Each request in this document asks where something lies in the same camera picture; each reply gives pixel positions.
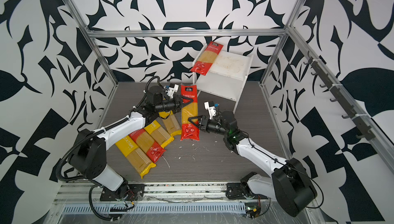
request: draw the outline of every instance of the mounting plate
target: mounting plate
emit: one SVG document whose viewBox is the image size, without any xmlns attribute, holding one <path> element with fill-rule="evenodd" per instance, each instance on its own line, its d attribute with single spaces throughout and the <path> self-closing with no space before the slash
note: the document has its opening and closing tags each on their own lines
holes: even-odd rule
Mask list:
<svg viewBox="0 0 394 224">
<path fill-rule="evenodd" d="M 144 184 L 129 184 L 128 187 L 131 193 L 128 194 L 126 201 L 134 201 L 137 197 L 144 195 L 145 185 Z M 100 201 L 116 201 L 116 199 L 111 196 L 111 192 L 101 192 Z"/>
</svg>

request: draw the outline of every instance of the zip tie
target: zip tie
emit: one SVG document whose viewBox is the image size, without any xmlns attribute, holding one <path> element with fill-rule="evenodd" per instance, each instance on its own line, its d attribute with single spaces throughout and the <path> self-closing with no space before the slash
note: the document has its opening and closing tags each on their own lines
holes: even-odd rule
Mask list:
<svg viewBox="0 0 394 224">
<path fill-rule="evenodd" d="M 331 90 L 331 88 L 338 86 L 338 85 L 342 85 L 342 84 L 332 84 L 331 87 L 328 90 Z"/>
<path fill-rule="evenodd" d="M 356 118 L 356 117 L 364 117 L 364 116 L 368 116 L 368 117 L 369 117 L 368 114 L 355 114 L 355 115 L 353 116 L 352 120 L 353 120 L 354 118 Z"/>
</svg>

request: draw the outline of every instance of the white debris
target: white debris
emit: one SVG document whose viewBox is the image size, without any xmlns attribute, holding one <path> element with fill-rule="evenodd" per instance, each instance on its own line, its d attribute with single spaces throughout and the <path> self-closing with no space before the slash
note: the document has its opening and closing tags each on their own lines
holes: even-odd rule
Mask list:
<svg viewBox="0 0 394 224">
<path fill-rule="evenodd" d="M 168 165 L 168 168 L 170 168 L 170 164 L 168 164 L 168 162 L 167 162 L 167 160 L 163 157 L 163 159 L 165 160 L 165 162 L 167 163 L 167 165 Z"/>
</svg>

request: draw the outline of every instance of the red spaghetti package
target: red spaghetti package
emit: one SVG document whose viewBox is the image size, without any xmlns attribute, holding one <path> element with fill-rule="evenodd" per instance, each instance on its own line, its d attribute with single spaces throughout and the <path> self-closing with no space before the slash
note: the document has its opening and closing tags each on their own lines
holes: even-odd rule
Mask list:
<svg viewBox="0 0 394 224">
<path fill-rule="evenodd" d="M 163 149 L 150 135 L 145 131 L 144 128 L 136 130 L 129 135 L 132 140 L 141 148 L 142 151 L 154 162 L 163 155 L 165 149 Z"/>
<path fill-rule="evenodd" d="M 197 106 L 197 86 L 181 86 L 180 91 L 182 96 L 192 98 L 193 103 L 188 104 L 187 106 L 182 108 L 182 136 L 181 140 L 186 138 L 191 138 L 197 141 L 200 141 L 199 133 L 200 130 L 192 125 L 189 121 L 189 117 L 198 116 L 198 106 Z"/>
<path fill-rule="evenodd" d="M 206 75 L 222 48 L 222 44 L 211 41 L 190 71 Z"/>
</svg>

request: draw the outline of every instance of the black hook rack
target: black hook rack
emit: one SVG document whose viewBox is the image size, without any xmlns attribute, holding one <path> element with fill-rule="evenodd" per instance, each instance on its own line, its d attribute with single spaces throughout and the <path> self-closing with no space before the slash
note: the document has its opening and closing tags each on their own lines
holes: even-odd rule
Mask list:
<svg viewBox="0 0 394 224">
<path fill-rule="evenodd" d="M 342 115 L 343 119 L 351 118 L 354 124 L 357 126 L 359 131 L 361 132 L 361 136 L 357 135 L 357 138 L 365 138 L 366 140 L 371 140 L 375 138 L 375 134 L 371 131 L 371 126 L 367 125 L 365 120 L 361 117 L 361 115 L 365 114 L 357 114 L 355 111 L 354 105 L 350 104 L 346 98 L 346 90 L 344 89 L 342 84 L 337 84 L 333 82 L 333 78 L 330 77 L 329 73 L 324 70 L 324 63 L 321 59 L 310 59 L 308 60 L 308 64 L 315 70 L 315 73 L 311 73 L 312 75 L 318 75 L 320 79 L 323 81 L 324 85 L 320 85 L 321 88 L 328 87 L 329 91 L 334 96 L 334 99 L 330 99 L 331 102 L 338 102 L 346 115 Z"/>
</svg>

